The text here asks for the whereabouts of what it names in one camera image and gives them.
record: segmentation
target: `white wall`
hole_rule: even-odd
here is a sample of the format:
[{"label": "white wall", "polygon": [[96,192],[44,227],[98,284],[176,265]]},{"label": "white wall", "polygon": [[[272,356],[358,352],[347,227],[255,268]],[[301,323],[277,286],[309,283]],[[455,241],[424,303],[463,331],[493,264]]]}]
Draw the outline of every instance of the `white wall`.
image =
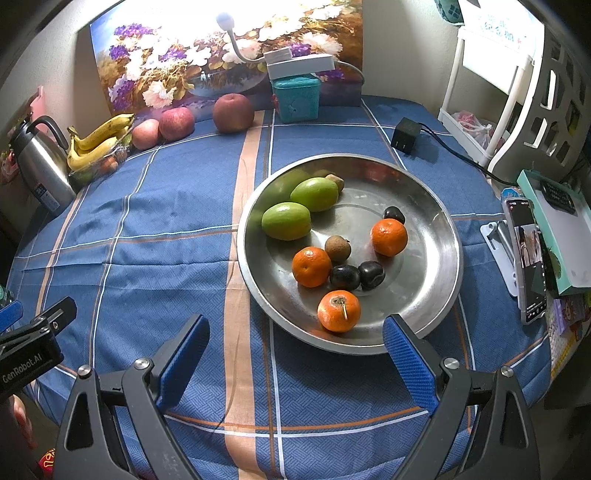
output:
[{"label": "white wall", "polygon": [[[115,0],[73,0],[36,36],[0,89],[0,131],[13,113],[44,85],[47,113],[65,131],[86,135],[109,117],[90,40],[88,22]],[[433,0],[363,0],[363,92],[422,103],[436,114],[446,90],[457,27],[445,23]],[[500,91],[463,71],[452,109],[500,116]],[[23,231],[36,206],[22,207],[24,186],[0,187],[0,210]]]}]

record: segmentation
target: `human hand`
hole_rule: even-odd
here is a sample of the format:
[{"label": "human hand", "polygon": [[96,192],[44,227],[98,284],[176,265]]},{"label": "human hand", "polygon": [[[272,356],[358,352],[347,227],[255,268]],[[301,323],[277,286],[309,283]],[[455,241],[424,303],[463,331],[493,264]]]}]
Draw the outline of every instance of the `human hand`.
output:
[{"label": "human hand", "polygon": [[9,401],[11,403],[14,418],[21,428],[22,435],[25,437],[28,447],[33,450],[37,447],[37,442],[35,441],[35,437],[33,435],[33,426],[31,425],[31,420],[29,420],[27,417],[27,409],[25,408],[22,400],[16,395],[13,395]]}]

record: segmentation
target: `plaid tablecloth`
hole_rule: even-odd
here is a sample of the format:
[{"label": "plaid tablecloth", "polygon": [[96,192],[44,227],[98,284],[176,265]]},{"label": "plaid tablecloth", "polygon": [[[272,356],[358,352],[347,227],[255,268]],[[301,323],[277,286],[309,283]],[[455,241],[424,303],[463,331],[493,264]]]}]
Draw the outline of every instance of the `plaid tablecloth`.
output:
[{"label": "plaid tablecloth", "polygon": [[[407,168],[453,215],[465,271],[457,302],[428,336],[435,349],[479,370],[511,365],[527,401],[537,401],[550,383],[546,326],[519,322],[479,232],[502,217],[501,205],[476,169],[427,135],[416,155],[392,150],[386,137],[403,116],[461,150],[422,106],[404,100],[365,97],[360,108],[322,108],[309,124],[257,112],[242,134],[218,135],[212,121],[199,122],[190,138],[137,155],[82,190],[59,218],[39,211],[8,287],[27,320],[66,295],[78,317],[59,337],[63,365],[39,378],[31,396],[59,421],[79,365],[124,369],[203,313],[209,346],[167,418],[204,479],[390,478],[426,420],[390,358],[329,353],[287,334],[251,299],[236,261],[237,224],[256,185],[295,160],[349,152]],[[447,468],[474,418],[467,409]],[[150,477],[129,417],[121,419],[130,454]]]}]

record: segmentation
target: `floor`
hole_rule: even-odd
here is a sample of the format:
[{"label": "floor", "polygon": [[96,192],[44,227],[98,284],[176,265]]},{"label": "floor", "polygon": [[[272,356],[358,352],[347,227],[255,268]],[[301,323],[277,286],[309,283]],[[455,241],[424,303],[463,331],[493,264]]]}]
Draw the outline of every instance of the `floor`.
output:
[{"label": "floor", "polygon": [[[43,415],[31,400],[28,398],[23,400],[39,444],[34,455],[35,458],[41,458],[46,451],[55,446],[57,426]],[[545,410],[543,401],[540,401],[531,410],[531,417],[540,453],[541,479],[553,480],[575,448],[579,446],[585,429],[591,425],[591,407]],[[589,451],[588,446],[585,446],[583,451],[585,450]],[[452,478],[453,472],[448,472],[440,479],[451,480]],[[564,480],[584,479],[588,478],[588,472],[580,471],[580,475],[571,472],[568,476],[561,476],[560,480],[563,478]]]}]

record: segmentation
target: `teal plastic box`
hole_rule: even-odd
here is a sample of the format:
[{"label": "teal plastic box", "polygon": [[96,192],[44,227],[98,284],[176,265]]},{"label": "teal plastic box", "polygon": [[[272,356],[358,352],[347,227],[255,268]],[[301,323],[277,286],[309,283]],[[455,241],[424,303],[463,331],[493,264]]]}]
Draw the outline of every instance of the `teal plastic box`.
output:
[{"label": "teal plastic box", "polygon": [[[574,215],[546,202],[540,190],[542,179],[571,196],[576,208]],[[535,221],[550,251],[558,293],[572,295],[591,290],[591,210],[583,195],[536,171],[523,170],[517,183],[534,207]]]},{"label": "teal plastic box", "polygon": [[313,75],[272,80],[275,110],[286,124],[318,118],[320,79]]}]

